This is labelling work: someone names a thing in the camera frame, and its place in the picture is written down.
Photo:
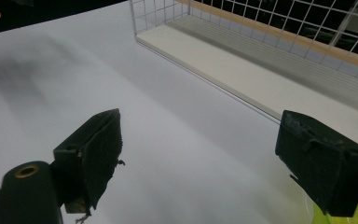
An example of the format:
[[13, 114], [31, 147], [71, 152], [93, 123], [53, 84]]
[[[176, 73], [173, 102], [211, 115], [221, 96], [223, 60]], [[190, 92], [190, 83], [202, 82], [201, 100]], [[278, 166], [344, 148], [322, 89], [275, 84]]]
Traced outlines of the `wooden board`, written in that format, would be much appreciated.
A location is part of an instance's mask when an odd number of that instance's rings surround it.
[[305, 36], [295, 35], [293, 33], [278, 29], [276, 27], [267, 25], [259, 21], [253, 21], [243, 16], [227, 12], [223, 9], [205, 5], [195, 0], [176, 0], [179, 3], [183, 3], [192, 8], [198, 9], [202, 13], [207, 15], [214, 15], [218, 18], [225, 19], [231, 22], [236, 22], [241, 26], [252, 28], [266, 35], [272, 35], [277, 37], [279, 40], [287, 40], [293, 44], [298, 44], [306, 49], [314, 49], [320, 51], [323, 55], [329, 55], [334, 58], [341, 60], [342, 62], [352, 63], [358, 65], [358, 54], [354, 52], [348, 52], [344, 49], [336, 48], [325, 43], [318, 42], [306, 38]]

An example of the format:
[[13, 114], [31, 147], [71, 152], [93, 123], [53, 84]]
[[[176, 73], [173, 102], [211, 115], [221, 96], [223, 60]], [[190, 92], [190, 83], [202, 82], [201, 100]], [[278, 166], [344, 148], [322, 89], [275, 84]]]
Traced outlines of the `grey metal stand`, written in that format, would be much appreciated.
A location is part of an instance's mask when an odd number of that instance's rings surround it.
[[353, 14], [358, 9], [358, 0], [334, 0], [332, 8], [338, 10], [339, 25], [333, 32], [329, 46], [347, 47], [351, 45], [353, 47], [355, 41], [358, 39], [358, 34], [354, 31], [350, 31], [348, 27], [354, 19]]

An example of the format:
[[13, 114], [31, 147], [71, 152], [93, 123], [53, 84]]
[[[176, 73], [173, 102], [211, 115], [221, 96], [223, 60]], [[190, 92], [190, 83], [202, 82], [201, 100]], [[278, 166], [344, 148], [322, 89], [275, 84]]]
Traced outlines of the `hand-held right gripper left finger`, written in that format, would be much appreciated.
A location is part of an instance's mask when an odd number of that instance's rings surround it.
[[89, 118], [53, 150], [52, 176], [58, 202], [84, 224], [97, 207], [118, 165], [123, 147], [117, 108]]

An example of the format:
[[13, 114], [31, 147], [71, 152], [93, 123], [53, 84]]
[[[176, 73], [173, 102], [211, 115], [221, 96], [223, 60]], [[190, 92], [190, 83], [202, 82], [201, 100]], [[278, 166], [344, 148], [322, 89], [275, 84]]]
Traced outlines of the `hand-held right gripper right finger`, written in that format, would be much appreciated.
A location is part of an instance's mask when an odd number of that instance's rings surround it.
[[358, 207], [358, 144], [310, 116], [285, 110], [275, 154], [323, 213], [353, 217]]

